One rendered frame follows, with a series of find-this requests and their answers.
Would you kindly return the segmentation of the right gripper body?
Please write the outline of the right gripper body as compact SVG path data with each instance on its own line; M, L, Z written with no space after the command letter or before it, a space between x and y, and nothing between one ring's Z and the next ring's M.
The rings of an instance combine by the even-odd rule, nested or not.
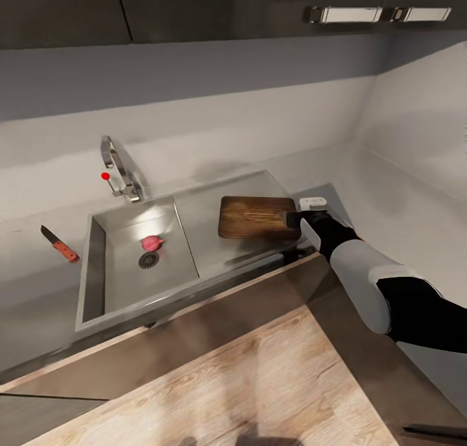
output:
M300 218L305 214L305 211L290 213L287 212L287 223L289 228L300 228Z

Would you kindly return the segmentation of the vidalia onion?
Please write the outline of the vidalia onion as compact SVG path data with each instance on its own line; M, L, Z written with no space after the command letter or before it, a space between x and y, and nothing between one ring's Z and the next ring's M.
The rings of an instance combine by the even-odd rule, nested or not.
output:
M143 239L142 247L148 252L153 252L158 250L160 243L163 241L164 239L160 239L155 235L149 235Z

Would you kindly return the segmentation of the parer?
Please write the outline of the parer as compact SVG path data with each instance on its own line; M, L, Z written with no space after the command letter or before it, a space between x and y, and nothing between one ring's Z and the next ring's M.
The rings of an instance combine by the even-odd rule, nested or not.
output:
M69 261L75 261L77 254L74 253L68 246L66 246L56 235L51 233L45 226L41 226L41 233L53 244L55 248L68 258Z

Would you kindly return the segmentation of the cutting board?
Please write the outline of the cutting board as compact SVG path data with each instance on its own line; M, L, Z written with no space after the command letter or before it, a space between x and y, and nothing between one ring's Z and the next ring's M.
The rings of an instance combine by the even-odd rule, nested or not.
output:
M282 211L296 212L292 198L224 196L218 235L221 238L299 240L301 228L289 228Z

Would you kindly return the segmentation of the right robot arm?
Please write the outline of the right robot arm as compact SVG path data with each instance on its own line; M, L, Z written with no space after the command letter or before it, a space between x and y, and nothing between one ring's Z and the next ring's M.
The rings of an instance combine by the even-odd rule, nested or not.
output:
M388 335L467 417L467 309L446 300L414 269L362 241L327 213L323 197L287 212L337 273L365 325Z

